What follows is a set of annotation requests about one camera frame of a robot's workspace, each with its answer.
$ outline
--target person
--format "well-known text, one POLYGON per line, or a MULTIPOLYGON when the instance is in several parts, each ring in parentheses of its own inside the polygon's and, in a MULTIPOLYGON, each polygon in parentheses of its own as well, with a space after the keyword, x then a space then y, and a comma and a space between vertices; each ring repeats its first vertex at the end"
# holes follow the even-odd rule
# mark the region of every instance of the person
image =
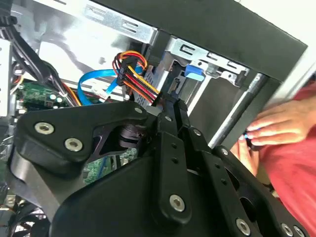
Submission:
POLYGON ((253 175, 260 162, 286 209, 316 237, 316 82, 261 112, 247 136, 260 151, 250 151, 241 136, 232 153, 253 175))

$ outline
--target red shirt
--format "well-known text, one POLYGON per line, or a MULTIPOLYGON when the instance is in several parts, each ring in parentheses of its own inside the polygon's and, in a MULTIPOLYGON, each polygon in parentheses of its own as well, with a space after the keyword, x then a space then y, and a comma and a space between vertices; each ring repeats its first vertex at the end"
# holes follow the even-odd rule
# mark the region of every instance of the red shirt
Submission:
MULTIPOLYGON (((315 94, 313 83, 294 99, 315 94)), ((316 125, 302 142, 264 147, 260 160, 286 209, 316 237, 316 125)))

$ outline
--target wire bundle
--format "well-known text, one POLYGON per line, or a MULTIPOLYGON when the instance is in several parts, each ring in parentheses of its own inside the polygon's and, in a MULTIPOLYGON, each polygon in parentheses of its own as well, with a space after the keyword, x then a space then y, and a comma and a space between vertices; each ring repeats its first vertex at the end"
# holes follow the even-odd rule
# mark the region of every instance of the wire bundle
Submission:
MULTIPOLYGON (((140 67, 145 70, 147 68, 147 60, 143 55, 136 51, 126 51, 123 53, 119 53, 114 58, 112 62, 112 66, 116 75, 119 74, 121 64, 123 59, 127 57, 137 57, 139 59, 138 64, 140 67)), ((148 102, 153 103, 156 97, 159 94, 159 91, 156 90, 152 85, 150 85, 145 79, 138 75, 135 70, 131 66, 127 66, 128 70, 124 75, 123 83, 145 98, 148 102)))
MULTIPOLYGON (((61 82, 55 68, 51 64, 41 60, 19 35, 14 27, 16 23, 15 17, 0 17, 0 37, 12 42, 13 57, 17 62, 13 64, 13 74, 15 74, 16 67, 20 66, 23 71, 28 72, 39 83, 58 91, 66 99, 69 106, 81 106, 74 92, 61 82)), ((15 76, 18 76, 14 82, 16 86, 10 91, 10 94, 13 94, 24 80, 23 75, 15 76)))

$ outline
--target silver screw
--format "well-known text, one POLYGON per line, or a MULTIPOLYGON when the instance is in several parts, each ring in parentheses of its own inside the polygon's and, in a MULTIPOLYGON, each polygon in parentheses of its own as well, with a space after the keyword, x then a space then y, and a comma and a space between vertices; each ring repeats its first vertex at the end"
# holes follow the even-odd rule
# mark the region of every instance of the silver screw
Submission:
POLYGON ((179 212, 183 212, 186 207, 183 199, 176 194, 170 196, 169 202, 172 208, 179 212))
POLYGON ((34 128, 36 132, 44 135, 52 134, 55 130, 54 126, 47 122, 38 122, 34 128))
POLYGON ((282 227, 283 231, 287 234, 287 236, 290 236, 290 237, 293 236, 293 232, 292 232, 292 230, 287 226, 287 224, 281 223, 281 227, 282 227))
POLYGON ((140 113, 140 114, 143 112, 141 109, 139 109, 139 108, 137 108, 137 107, 135 108, 135 111, 138 112, 138 113, 140 113))
POLYGON ((198 131, 197 129, 194 129, 193 131, 194 131, 194 133, 195 133, 197 136, 201 136, 201 135, 202 135, 201 132, 198 131))
POLYGON ((295 231, 298 233, 298 235, 299 235, 300 237, 305 237, 303 231, 301 231, 300 228, 298 228, 297 226, 294 226, 294 229, 295 229, 295 231))
POLYGON ((165 116, 164 118, 165 118, 166 120, 168 120, 169 122, 172 121, 172 118, 170 118, 169 116, 165 116))
POLYGON ((83 144, 77 138, 68 138, 65 141, 65 147, 72 152, 78 152, 82 149, 83 144))
POLYGON ((224 155, 226 155, 226 156, 228 155, 228 151, 226 151, 224 148, 222 148, 221 151, 222 151, 222 153, 223 153, 224 155))
POLYGON ((249 236, 251 234, 250 228, 244 220, 237 218, 236 225, 245 236, 249 236))

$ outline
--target hand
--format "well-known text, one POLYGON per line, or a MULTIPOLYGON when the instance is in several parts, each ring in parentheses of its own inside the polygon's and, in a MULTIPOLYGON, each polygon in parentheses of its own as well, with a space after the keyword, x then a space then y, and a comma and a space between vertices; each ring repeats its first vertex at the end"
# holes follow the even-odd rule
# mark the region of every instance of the hand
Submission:
POLYGON ((259 152, 250 151, 248 149, 247 142, 243 135, 231 148, 231 152, 254 176, 257 175, 259 167, 259 152))
POLYGON ((316 97, 290 101, 260 113, 248 127, 255 146, 303 141, 316 124, 316 97))

